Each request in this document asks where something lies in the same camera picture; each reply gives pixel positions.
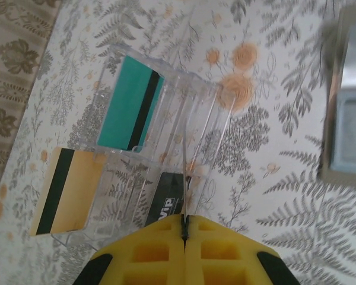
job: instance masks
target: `clear plastic card holder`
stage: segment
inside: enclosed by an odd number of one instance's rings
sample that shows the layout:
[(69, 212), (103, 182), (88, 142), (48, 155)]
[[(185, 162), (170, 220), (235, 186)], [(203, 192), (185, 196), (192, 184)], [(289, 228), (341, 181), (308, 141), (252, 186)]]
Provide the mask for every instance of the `clear plastic card holder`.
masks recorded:
[[(164, 78), (145, 140), (131, 151), (97, 145), (107, 108), (125, 56), (147, 65)], [(53, 234), (64, 245), (89, 243), (93, 248), (145, 226), (161, 174), (183, 173), (186, 124), (187, 175), (191, 177), (189, 214), (205, 210), (211, 170), (231, 117), (234, 96), (195, 74), (147, 58), (125, 46), (113, 46), (94, 96), (81, 148), (105, 153), (106, 164), (85, 227)]]

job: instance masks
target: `black rubber edge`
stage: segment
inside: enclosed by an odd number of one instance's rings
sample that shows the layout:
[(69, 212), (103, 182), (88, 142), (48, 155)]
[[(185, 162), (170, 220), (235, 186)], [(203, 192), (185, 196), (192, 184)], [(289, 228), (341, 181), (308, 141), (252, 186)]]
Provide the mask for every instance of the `black rubber edge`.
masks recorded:
[(281, 258), (265, 251), (258, 252), (257, 257), (273, 285), (300, 285)]
[(73, 285), (99, 285), (111, 260), (112, 255), (110, 254), (103, 254), (90, 260)]

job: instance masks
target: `black magnetic stripe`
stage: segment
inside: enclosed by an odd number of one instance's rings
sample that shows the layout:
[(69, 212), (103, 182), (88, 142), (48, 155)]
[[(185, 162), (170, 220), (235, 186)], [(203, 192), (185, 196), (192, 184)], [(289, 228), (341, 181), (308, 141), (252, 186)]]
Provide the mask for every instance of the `black magnetic stripe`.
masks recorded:
[(52, 183), (50, 184), (49, 193), (47, 194), (45, 205), (43, 207), (40, 223), (37, 229), (37, 235), (50, 233), (55, 214), (58, 209), (59, 200), (65, 186), (67, 174), (71, 165), (74, 150), (67, 148), (61, 149), (57, 166), (55, 167)]
[(147, 120), (150, 106), (152, 104), (155, 89), (157, 89), (159, 79), (160, 75), (153, 70), (152, 74), (150, 75), (148, 87), (144, 94), (144, 99), (141, 103), (140, 111), (138, 112), (131, 139), (129, 140), (128, 150), (132, 150), (132, 148), (138, 145), (140, 141), (142, 131), (144, 130), (145, 126), (145, 121)]

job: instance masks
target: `floral tablecloth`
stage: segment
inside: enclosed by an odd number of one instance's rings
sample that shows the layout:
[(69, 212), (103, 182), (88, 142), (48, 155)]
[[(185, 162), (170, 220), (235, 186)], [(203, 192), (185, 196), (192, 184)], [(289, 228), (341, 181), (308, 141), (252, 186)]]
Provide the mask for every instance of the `floral tablecloth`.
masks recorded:
[(0, 0), (0, 178), (52, 33), (59, 3), (57, 0)]
[(113, 42), (236, 92), (206, 216), (276, 249), (302, 284), (356, 284), (356, 189), (316, 179), (345, 4), (64, 1), (0, 184), (0, 284), (71, 284), (93, 253), (28, 230), (50, 154), (78, 145)]

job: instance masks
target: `black card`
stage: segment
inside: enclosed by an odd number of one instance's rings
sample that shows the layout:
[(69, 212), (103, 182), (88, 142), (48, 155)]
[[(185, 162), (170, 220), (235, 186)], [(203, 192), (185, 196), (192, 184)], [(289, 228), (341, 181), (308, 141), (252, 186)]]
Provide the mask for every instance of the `black card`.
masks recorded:
[(183, 207), (183, 174), (163, 172), (158, 181), (145, 226), (172, 214)]

